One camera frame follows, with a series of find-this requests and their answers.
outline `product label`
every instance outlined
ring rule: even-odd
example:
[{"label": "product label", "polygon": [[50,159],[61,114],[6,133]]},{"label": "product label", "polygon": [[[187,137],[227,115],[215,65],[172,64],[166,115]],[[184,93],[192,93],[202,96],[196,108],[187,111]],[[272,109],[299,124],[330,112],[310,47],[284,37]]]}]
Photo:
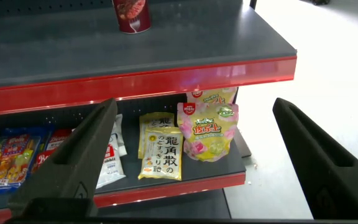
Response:
[{"label": "product label", "polygon": [[6,157],[21,154],[29,139],[29,134],[22,134],[21,136],[7,139],[5,145],[2,148],[2,156]]},{"label": "product label", "polygon": [[49,140],[46,151],[55,150],[71,134],[69,129],[61,129],[54,132]]}]

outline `red logo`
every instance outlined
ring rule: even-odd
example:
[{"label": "red logo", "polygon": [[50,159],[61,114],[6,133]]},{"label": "red logo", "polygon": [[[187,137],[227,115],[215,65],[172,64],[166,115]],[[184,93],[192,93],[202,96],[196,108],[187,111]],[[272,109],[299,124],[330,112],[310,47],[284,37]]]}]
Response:
[{"label": "red logo", "polygon": [[113,157],[113,156],[114,156],[114,148],[112,147],[112,145],[108,144],[106,155],[104,155],[104,158],[107,159],[107,158]]},{"label": "red logo", "polygon": [[39,154],[37,157],[38,166],[43,164],[53,152],[54,150],[49,150]]},{"label": "red logo", "polygon": [[196,103],[183,103],[183,112],[192,115],[196,111]]},{"label": "red logo", "polygon": [[196,92],[191,92],[191,94],[193,95],[194,98],[199,98],[200,96],[203,95],[202,91],[196,91]]}]

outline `yellow green candy pouch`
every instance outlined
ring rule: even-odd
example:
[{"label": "yellow green candy pouch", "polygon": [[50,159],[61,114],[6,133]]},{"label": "yellow green candy pouch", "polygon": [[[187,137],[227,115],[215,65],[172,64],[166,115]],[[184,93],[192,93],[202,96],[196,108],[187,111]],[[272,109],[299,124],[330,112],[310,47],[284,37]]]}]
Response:
[{"label": "yellow green candy pouch", "polygon": [[141,178],[181,180],[183,135],[179,128],[146,128]]},{"label": "yellow green candy pouch", "polygon": [[183,151],[195,160],[214,162],[227,155],[239,120],[238,105],[178,103]]},{"label": "yellow green candy pouch", "polygon": [[143,159],[146,128],[174,127],[175,115],[168,112],[154,112],[139,117],[140,138],[137,157]]},{"label": "yellow green candy pouch", "polygon": [[186,93],[188,103],[232,103],[238,87]]}]

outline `snack package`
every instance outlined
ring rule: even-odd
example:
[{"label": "snack package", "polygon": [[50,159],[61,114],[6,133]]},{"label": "snack package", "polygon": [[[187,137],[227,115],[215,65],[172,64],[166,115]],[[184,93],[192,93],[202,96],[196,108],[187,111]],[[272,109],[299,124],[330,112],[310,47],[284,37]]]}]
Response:
[{"label": "snack package", "polygon": [[125,177],[124,171],[122,170],[121,160],[119,159],[118,148],[117,136],[112,133],[107,146],[106,155],[104,156],[96,189]]},{"label": "snack package", "polygon": [[235,104],[178,103],[178,125],[186,138],[183,150],[195,160],[222,158],[229,153],[238,120]]},{"label": "snack package", "polygon": [[139,117],[140,138],[137,157],[143,159],[146,128],[174,127],[175,115],[167,112],[154,112]]},{"label": "snack package", "polygon": [[140,180],[167,178],[181,180],[181,149],[183,135],[179,128],[146,128],[145,155]]},{"label": "snack package", "polygon": [[71,134],[70,129],[59,129],[51,135],[45,150],[37,154],[37,159],[32,167],[31,173],[37,171],[42,163],[61,145],[61,143]]},{"label": "snack package", "polygon": [[6,128],[0,137],[0,192],[15,189],[30,174],[44,128]]},{"label": "snack package", "polygon": [[186,93],[188,103],[233,103],[238,87]]},{"label": "snack package", "polygon": [[127,150],[125,148],[124,140],[122,138],[121,124],[122,114],[118,114],[116,116],[116,122],[114,122],[114,126],[112,127],[111,134],[115,134],[117,136],[119,156],[125,156],[127,154]]}]

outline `pink flower graphic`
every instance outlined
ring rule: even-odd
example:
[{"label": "pink flower graphic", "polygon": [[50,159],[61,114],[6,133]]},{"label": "pink flower graphic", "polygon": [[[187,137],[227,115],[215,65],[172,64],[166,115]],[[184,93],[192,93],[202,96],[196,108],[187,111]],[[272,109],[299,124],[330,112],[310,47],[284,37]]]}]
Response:
[{"label": "pink flower graphic", "polygon": [[208,148],[201,141],[195,141],[191,143],[191,151],[193,154],[201,154],[207,150]]},{"label": "pink flower graphic", "polygon": [[234,138],[234,133],[236,133],[237,126],[232,125],[227,131],[224,132],[224,137],[228,140],[232,140]]},{"label": "pink flower graphic", "polygon": [[191,130],[191,124],[189,125],[188,123],[184,123],[180,125],[179,129],[185,138],[191,138],[191,134],[193,133]]},{"label": "pink flower graphic", "polygon": [[193,125],[191,123],[191,119],[189,116],[185,115],[185,114],[181,114],[181,121],[182,124],[179,124],[179,129],[181,131],[181,133],[183,134],[183,136],[187,139],[191,138],[191,134],[193,133]]}]

